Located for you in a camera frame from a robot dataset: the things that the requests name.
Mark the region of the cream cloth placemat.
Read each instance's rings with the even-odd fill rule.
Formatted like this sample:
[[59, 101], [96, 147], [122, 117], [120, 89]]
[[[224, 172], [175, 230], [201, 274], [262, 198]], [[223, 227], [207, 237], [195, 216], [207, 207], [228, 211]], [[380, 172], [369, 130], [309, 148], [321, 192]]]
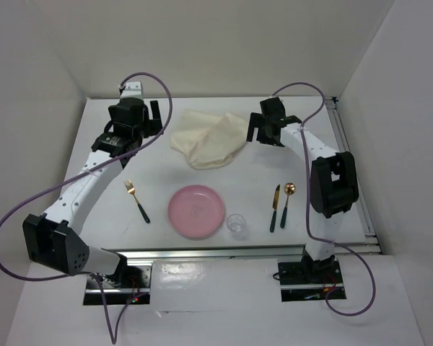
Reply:
[[230, 164], [245, 145], [249, 122], [231, 112], [223, 116], [185, 110], [171, 135], [170, 148], [196, 170]]

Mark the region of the gold fork green handle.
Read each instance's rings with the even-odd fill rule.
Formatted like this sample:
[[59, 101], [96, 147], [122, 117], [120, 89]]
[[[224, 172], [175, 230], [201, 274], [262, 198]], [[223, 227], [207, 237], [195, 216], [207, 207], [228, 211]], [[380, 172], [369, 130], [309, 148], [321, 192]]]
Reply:
[[131, 195], [134, 198], [136, 205], [137, 205], [144, 221], [146, 223], [151, 223], [149, 216], [147, 215], [146, 211], [144, 210], [143, 206], [141, 205], [139, 199], [136, 196], [136, 188], [134, 187], [132, 181], [128, 179], [124, 182], [124, 185], [125, 185], [128, 193], [129, 193], [129, 195]]

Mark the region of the gold spoon green handle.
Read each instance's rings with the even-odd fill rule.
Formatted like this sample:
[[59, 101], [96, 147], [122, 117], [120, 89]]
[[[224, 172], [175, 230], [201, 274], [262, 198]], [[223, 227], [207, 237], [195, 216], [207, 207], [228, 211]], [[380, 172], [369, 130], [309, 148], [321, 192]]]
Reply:
[[284, 209], [281, 215], [281, 221], [280, 221], [280, 227], [282, 229], [285, 228], [286, 222], [287, 222], [287, 213], [288, 213], [288, 205], [289, 205], [289, 198], [296, 192], [296, 186], [293, 182], [288, 182], [284, 186], [284, 192], [286, 194], [286, 201], [284, 204]]

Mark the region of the gold knife green handle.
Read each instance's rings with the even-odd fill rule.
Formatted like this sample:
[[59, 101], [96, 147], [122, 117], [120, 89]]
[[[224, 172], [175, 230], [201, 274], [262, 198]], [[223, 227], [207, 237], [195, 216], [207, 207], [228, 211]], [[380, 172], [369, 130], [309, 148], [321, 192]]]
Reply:
[[276, 227], [276, 217], [277, 217], [277, 208], [278, 208], [278, 204], [279, 204], [279, 195], [280, 195], [280, 185], [277, 185], [275, 192], [274, 192], [274, 198], [273, 198], [273, 203], [272, 203], [273, 213], [271, 216], [271, 222], [270, 222], [270, 227], [269, 227], [269, 231], [271, 233], [273, 233], [275, 231], [275, 227]]

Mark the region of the pink plate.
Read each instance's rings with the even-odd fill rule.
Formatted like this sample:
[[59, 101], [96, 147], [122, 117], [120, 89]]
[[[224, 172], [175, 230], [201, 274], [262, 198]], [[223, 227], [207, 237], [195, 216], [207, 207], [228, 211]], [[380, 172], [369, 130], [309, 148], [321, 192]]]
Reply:
[[173, 229], [188, 239], [206, 239], [221, 226], [224, 202], [210, 187], [189, 185], [178, 190], [167, 207]]

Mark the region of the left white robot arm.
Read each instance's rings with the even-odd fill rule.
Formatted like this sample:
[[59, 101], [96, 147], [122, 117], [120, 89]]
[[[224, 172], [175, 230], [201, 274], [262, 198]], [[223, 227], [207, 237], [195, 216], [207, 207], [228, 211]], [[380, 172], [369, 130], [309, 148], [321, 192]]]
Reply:
[[65, 189], [41, 215], [30, 214], [22, 227], [29, 258], [66, 275], [96, 273], [111, 287], [127, 285], [137, 270], [122, 254], [90, 247], [80, 234], [90, 211], [108, 185], [131, 159], [130, 151], [162, 129], [156, 101], [146, 105], [141, 82], [120, 89], [117, 104], [108, 108], [110, 121], [92, 144], [82, 167], [84, 177]]

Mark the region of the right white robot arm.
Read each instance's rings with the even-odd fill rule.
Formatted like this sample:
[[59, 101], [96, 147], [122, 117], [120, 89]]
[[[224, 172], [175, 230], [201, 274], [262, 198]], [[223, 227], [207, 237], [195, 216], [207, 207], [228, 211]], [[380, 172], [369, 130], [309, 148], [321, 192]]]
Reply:
[[250, 114], [247, 141], [287, 147], [309, 167], [307, 177], [307, 234], [302, 258], [291, 269], [279, 270], [287, 285], [321, 283], [333, 274], [335, 244], [344, 218], [359, 197], [353, 155], [324, 144], [304, 128], [296, 116], [288, 116], [278, 97], [260, 102], [261, 111]]

